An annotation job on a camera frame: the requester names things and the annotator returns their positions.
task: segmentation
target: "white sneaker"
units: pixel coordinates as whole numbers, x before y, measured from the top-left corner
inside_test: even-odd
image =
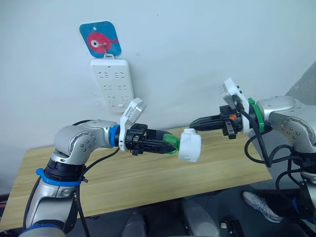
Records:
[[[276,215],[267,205],[264,198],[261,198],[251,192],[243,192],[242,198],[250,207],[255,210],[260,211],[264,217],[274,223],[279,223],[283,217]]]

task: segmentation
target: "black wire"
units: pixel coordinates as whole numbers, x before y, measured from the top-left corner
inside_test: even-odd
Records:
[[[110,158],[110,157],[114,156],[118,151],[119,151],[119,147],[118,147],[113,153],[111,153],[111,154],[109,154],[109,155],[107,155],[107,156],[105,156],[105,157],[102,157],[102,158],[96,160],[95,162],[93,162],[93,163],[92,163],[91,165],[89,165],[86,169],[84,169],[84,171],[82,172],[82,174],[81,174],[80,177],[83,178],[84,174],[85,174],[86,172],[88,172],[89,169],[91,169],[91,168],[92,168],[93,166],[95,166],[97,163],[99,163],[99,162],[101,162],[101,161],[103,161],[103,160],[105,160],[105,159],[107,159],[107,158]]]
[[[85,123],[85,122],[89,122],[89,121],[91,121],[91,119],[75,122],[73,125],[79,125],[79,124],[82,124],[82,123]]]
[[[291,170],[291,169],[292,169],[292,160],[289,159],[289,160],[287,161],[287,170]],[[294,177],[292,176],[291,173],[288,173],[287,176],[288,176],[294,183],[296,183],[298,186],[300,186],[300,183],[299,183],[296,179],[294,179]]]
[[[36,191],[36,188],[38,187],[40,183],[40,177],[36,180],[33,188],[32,188],[32,191],[31,191],[31,194],[29,196],[29,199],[28,199],[28,202],[26,204],[26,207],[25,207],[25,212],[24,212],[24,216],[23,216],[23,227],[22,227],[22,230],[25,230],[26,229],[26,217],[28,215],[28,212],[29,212],[29,209],[30,209],[30,205],[31,205],[31,202],[32,202],[32,199],[33,199],[33,196],[34,196],[34,193]]]
[[[85,221],[81,202],[80,202],[80,185],[76,186],[76,202],[77,202],[77,208],[78,208],[78,212],[79,212],[79,216],[80,216],[80,220],[81,220],[81,223],[83,226],[85,236],[90,237],[89,229],[88,229],[87,223]]]
[[[260,146],[260,150],[261,150],[261,153],[262,153],[262,157],[263,157],[263,160],[265,161],[265,164],[268,168],[271,167],[272,165],[272,161],[269,160],[269,157],[268,157],[268,153],[267,153],[267,150],[266,150],[266,145],[265,145],[265,142],[262,138],[262,135],[259,131],[259,127],[258,127],[258,124],[256,123],[256,121],[248,114],[246,113],[246,111],[243,109],[243,108],[239,108],[238,109],[239,112],[244,115],[248,120],[249,120],[249,124],[251,125],[252,129],[254,130],[256,136],[257,136],[257,140],[258,140],[258,143],[259,143],[259,146]]]
[[[276,190],[278,191],[278,193],[284,198],[286,199],[287,201],[289,202],[292,202],[292,200],[287,197],[286,195],[284,195],[284,193],[282,193],[281,189],[280,189],[280,180],[281,178],[284,176],[284,175],[287,175],[287,174],[291,174],[291,173],[297,173],[297,172],[301,172],[302,169],[293,169],[293,170],[287,170],[283,173],[281,173],[277,178],[276,178]]]
[[[272,131],[272,128],[270,127],[268,130],[264,131],[264,132],[261,132],[261,135],[264,135],[264,134],[267,134],[268,132]],[[245,147],[244,147],[244,152],[246,154],[246,156],[252,160],[253,162],[256,162],[256,163],[260,163],[260,164],[265,164],[266,162],[263,161],[263,160],[259,160],[259,159],[255,159],[253,158],[250,154],[249,154],[249,151],[248,151],[248,148],[249,148],[249,145],[250,143],[256,139],[257,136],[254,135],[253,137],[251,137],[245,144]],[[274,163],[278,163],[278,162],[282,162],[282,161],[285,161],[285,160],[289,160],[289,159],[296,159],[296,160],[299,160],[299,161],[303,161],[303,159],[299,156],[286,156],[286,157],[282,157],[282,158],[278,158],[278,159],[273,159],[274,156],[276,155],[276,153],[280,150],[280,149],[283,149],[283,148],[287,148],[289,149],[290,151],[293,151],[293,148],[290,146],[290,145],[280,145],[280,146],[277,146],[275,147],[272,152],[270,153],[268,159],[271,161],[271,164],[274,164]]]
[[[111,153],[111,154],[109,154],[109,155],[107,155],[105,157],[102,157],[102,158],[96,160],[95,162],[93,162],[86,169],[84,169],[84,171],[81,173],[81,175],[79,177],[79,180],[82,180],[84,174],[86,172],[88,172],[88,170],[91,169],[93,166],[95,166],[97,163],[99,163],[99,162],[101,162],[101,161],[103,161],[103,160],[105,160],[107,158],[110,158],[110,157],[114,156],[118,151],[119,151],[119,148],[117,148],[113,153]],[[82,222],[82,226],[83,226],[83,229],[84,229],[85,236],[86,237],[90,237],[89,229],[88,229],[87,223],[85,221],[83,210],[82,210],[82,206],[81,206],[81,202],[80,202],[80,185],[76,186],[76,201],[77,201],[78,212],[79,212],[79,216],[80,216],[80,219],[81,219],[81,222]]]

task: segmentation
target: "white wall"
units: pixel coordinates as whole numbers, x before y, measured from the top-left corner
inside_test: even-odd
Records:
[[[0,193],[26,149],[108,112],[90,72],[82,23],[111,21],[130,62],[140,122],[187,125],[218,113],[233,77],[256,100],[285,94],[316,59],[314,0],[0,1]]]

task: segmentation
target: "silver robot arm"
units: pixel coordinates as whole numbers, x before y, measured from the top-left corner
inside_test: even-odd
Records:
[[[136,98],[127,107],[120,125],[90,120],[57,132],[55,149],[46,168],[36,171],[39,178],[27,203],[21,237],[64,237],[73,229],[78,214],[76,190],[85,181],[85,163],[95,149],[119,147],[122,151],[133,151],[133,155],[164,154],[179,149],[177,143],[164,141],[165,134],[173,136],[169,132],[135,123],[145,107]]]
[[[109,132],[115,125],[112,121],[92,120],[66,126],[57,132],[55,149],[45,172],[37,170],[40,178],[31,194],[24,220],[24,227],[31,229],[22,237],[59,237],[74,227],[78,213],[76,186],[80,185],[84,164],[98,147],[113,147]]]
[[[301,167],[303,183],[301,189],[305,203],[312,203],[306,209],[316,209],[316,106],[302,104],[289,96],[276,96],[257,102],[264,122],[281,132],[293,147],[293,154],[303,161],[294,161]]]
[[[246,98],[242,89],[232,79],[224,82],[222,97],[228,105],[220,107],[219,115],[198,118],[190,124],[190,127],[199,131],[222,129],[223,135],[230,139],[235,139],[238,132],[248,134],[253,129],[264,158],[264,161],[256,162],[265,163],[267,167],[271,166],[273,157],[268,156],[266,152],[261,132],[268,132],[271,129],[281,132],[290,144],[286,147],[291,149],[291,155],[296,157],[293,162],[301,167],[299,171],[303,178],[303,183],[300,184],[303,211],[314,213],[316,106],[304,105],[288,96],[276,96],[255,103],[251,98]]]

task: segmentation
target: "power strip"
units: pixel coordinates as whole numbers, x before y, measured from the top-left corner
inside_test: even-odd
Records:
[[[124,113],[134,99],[128,62],[122,59],[93,59],[90,66],[110,111]]]

